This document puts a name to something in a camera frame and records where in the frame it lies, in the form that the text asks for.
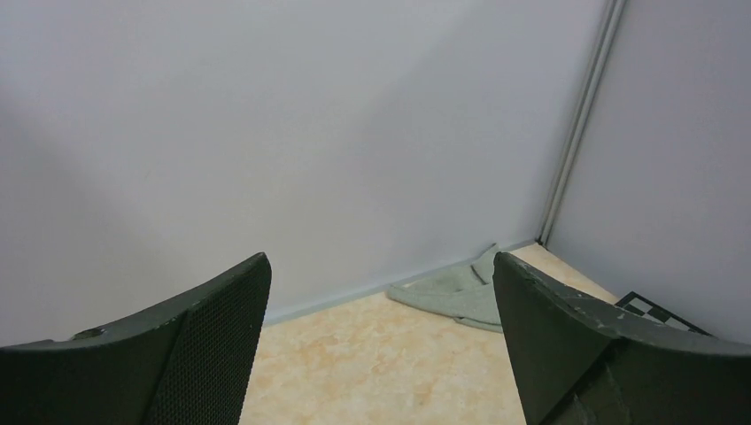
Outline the grey-green cloth napkin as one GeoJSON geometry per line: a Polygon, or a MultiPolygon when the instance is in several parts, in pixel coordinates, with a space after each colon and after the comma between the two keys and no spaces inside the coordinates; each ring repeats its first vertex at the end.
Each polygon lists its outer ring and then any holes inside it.
{"type": "Polygon", "coordinates": [[[499,252],[494,244],[469,264],[448,267],[404,285],[392,285],[386,290],[386,297],[449,317],[464,326],[501,334],[493,288],[493,261],[499,252]]]}

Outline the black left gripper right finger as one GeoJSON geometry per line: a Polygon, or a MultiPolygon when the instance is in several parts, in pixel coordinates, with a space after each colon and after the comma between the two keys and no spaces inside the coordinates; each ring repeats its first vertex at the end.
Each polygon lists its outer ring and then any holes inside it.
{"type": "Polygon", "coordinates": [[[750,348],[644,319],[495,256],[493,285],[529,424],[747,424],[750,348]]]}

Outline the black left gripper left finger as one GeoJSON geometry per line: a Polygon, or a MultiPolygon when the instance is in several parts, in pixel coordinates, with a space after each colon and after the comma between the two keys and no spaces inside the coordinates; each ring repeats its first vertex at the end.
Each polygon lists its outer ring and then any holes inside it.
{"type": "Polygon", "coordinates": [[[260,252],[68,340],[3,347],[2,423],[238,423],[271,281],[260,252]]]}

